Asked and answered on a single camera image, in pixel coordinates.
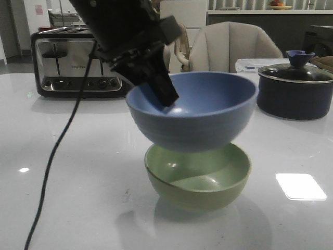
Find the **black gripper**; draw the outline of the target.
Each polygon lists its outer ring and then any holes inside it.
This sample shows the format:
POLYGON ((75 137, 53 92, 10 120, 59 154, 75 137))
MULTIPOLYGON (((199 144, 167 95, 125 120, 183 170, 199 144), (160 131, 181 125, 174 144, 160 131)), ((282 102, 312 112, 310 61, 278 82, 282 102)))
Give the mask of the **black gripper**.
POLYGON ((98 56, 133 85, 147 83, 164 107, 179 95, 164 63, 164 47, 181 30, 174 16, 160 18, 151 1, 71 1, 100 45, 98 56))

